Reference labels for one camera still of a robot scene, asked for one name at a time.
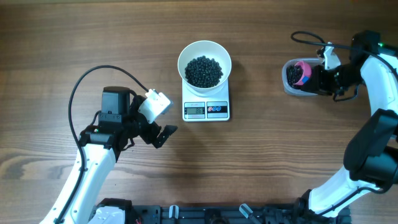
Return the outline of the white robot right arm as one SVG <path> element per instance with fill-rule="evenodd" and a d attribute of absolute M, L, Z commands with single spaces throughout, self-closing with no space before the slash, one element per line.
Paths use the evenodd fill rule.
<path fill-rule="evenodd" d="M 342 65 L 335 44 L 314 34 L 321 64 L 304 68 L 299 90 L 344 101 L 350 87 L 367 88 L 371 117 L 345 149 L 343 166 L 323 185 L 307 190 L 293 205 L 265 207 L 264 219 L 281 215 L 288 223 L 349 223 L 349 205 L 368 194 L 384 194 L 397 184 L 397 47 L 381 42 L 378 32 L 355 34 L 349 63 Z"/>

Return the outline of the pink scoop with blue handle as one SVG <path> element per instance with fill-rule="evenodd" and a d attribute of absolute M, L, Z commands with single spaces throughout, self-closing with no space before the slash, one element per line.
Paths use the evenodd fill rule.
<path fill-rule="evenodd" d="M 304 61 L 297 62 L 295 66 L 298 66 L 300 68 L 300 71 L 302 71 L 302 75 L 298 79 L 298 81 L 294 83 L 294 85 L 302 86 L 311 78 L 312 68 L 308 63 Z"/>

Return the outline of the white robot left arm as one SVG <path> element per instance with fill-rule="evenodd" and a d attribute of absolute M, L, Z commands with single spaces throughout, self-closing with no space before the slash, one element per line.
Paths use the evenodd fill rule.
<path fill-rule="evenodd" d="M 160 148 L 177 130 L 176 126 L 162 128 L 155 123 L 172 104 L 163 93 L 147 93 L 135 96 L 127 110 L 102 109 L 96 115 L 98 124 L 81 132 L 72 171 L 42 223 L 139 223 L 140 216 L 129 200 L 95 202 L 120 153 L 134 145 L 134 138 L 139 136 L 146 144 Z"/>

